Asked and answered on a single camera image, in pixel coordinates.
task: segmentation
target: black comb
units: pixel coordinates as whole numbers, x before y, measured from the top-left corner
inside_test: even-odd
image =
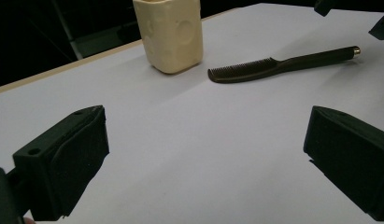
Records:
[[[251,63],[208,69],[208,77],[218,83],[252,81],[280,73],[340,63],[353,59],[360,53],[360,48],[354,46],[290,58],[285,61],[268,58]]]

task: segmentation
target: white tabletop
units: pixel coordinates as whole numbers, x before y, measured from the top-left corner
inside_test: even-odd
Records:
[[[110,154],[57,223],[376,223],[303,152],[313,105],[384,131],[382,13],[258,4],[203,22],[204,60],[176,76],[141,45],[0,92],[0,167],[68,114],[103,105]],[[208,68],[359,46],[352,61],[238,84]]]

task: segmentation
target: white table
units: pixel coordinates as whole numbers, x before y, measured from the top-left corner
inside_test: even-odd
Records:
[[[384,131],[382,13],[259,4],[203,22],[205,57],[177,76],[143,47],[0,91],[0,167],[73,111],[103,105],[110,154],[57,223],[376,223],[303,152],[313,105]],[[239,84],[206,70],[359,46],[347,63]]]

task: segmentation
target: comb teeth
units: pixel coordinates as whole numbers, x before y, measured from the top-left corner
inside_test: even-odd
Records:
[[[208,76],[215,82],[237,82],[277,66],[277,61],[267,58],[251,63],[241,63],[208,69]]]

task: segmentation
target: dark background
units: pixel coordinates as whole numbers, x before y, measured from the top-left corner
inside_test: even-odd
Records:
[[[202,18],[257,3],[315,4],[315,0],[200,1]],[[334,8],[384,12],[384,1],[338,0]],[[0,86],[76,61],[72,41],[113,27],[119,27],[121,44],[140,38],[132,0],[0,0]]]

